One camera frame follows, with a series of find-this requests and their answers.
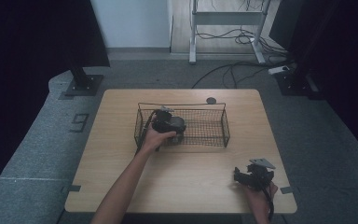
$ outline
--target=white wall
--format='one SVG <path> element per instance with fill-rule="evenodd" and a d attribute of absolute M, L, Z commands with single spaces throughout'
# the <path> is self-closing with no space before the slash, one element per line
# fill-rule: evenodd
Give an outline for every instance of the white wall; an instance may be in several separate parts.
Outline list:
<path fill-rule="evenodd" d="M 171 0 L 91 0 L 107 48 L 168 48 Z"/>

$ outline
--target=white metal stand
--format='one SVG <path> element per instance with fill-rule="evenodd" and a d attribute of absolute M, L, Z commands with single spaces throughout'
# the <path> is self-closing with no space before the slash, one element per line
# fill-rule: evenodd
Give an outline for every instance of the white metal stand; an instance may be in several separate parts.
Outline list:
<path fill-rule="evenodd" d="M 255 38 L 251 38 L 252 47 L 259 63 L 265 63 L 266 60 L 261 52 L 259 40 L 263 30 L 264 22 L 269 11 L 269 3 L 267 0 L 263 11 L 247 11 L 247 12 L 198 12 L 197 0 L 192 1 L 191 10 L 191 37 L 190 37 L 190 53 L 189 62 L 196 63 L 196 27 L 197 25 L 258 25 Z"/>

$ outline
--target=wooden table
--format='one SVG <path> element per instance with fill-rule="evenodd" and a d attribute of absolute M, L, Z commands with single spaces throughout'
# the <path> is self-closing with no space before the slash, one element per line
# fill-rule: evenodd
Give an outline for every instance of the wooden table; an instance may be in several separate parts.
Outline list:
<path fill-rule="evenodd" d="M 73 182 L 65 209 L 94 212 L 130 163 L 136 150 L 138 103 L 203 104 L 213 97 L 226 103 L 227 147 L 181 145 L 154 153 L 143 172 L 128 212 L 249 213 L 233 180 L 234 167 L 245 173 L 250 159 L 265 158 L 275 167 L 274 183 L 289 187 L 260 95 L 256 90 L 108 90 L 105 92 Z M 278 190 L 275 213 L 296 211 L 293 193 Z"/>

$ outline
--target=power strip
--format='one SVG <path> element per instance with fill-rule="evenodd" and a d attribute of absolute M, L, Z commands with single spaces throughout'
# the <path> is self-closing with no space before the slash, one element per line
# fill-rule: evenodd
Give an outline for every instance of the power strip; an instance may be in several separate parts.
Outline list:
<path fill-rule="evenodd" d="M 271 68 L 268 70 L 268 73 L 270 75 L 275 75 L 275 74 L 279 74 L 279 73 L 285 73 L 285 72 L 289 72 L 290 69 L 288 66 L 281 66 L 281 67 L 276 67 L 276 68 Z"/>

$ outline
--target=wire mesh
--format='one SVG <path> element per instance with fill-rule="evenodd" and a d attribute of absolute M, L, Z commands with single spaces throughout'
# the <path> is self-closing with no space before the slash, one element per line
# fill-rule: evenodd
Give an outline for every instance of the wire mesh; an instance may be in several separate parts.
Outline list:
<path fill-rule="evenodd" d="M 143 109 L 143 105 L 155 108 Z M 170 145 L 201 145 L 212 147 L 226 147 L 229 140 L 229 129 L 227 122 L 226 104 L 216 104 L 208 109 L 208 105 L 164 105 L 166 107 L 175 107 L 173 116 L 185 120 L 186 130 L 183 135 L 166 141 L 163 146 Z M 134 138 L 138 145 L 142 130 L 155 109 L 160 109 L 161 105 L 139 104 L 137 119 L 135 124 Z"/>

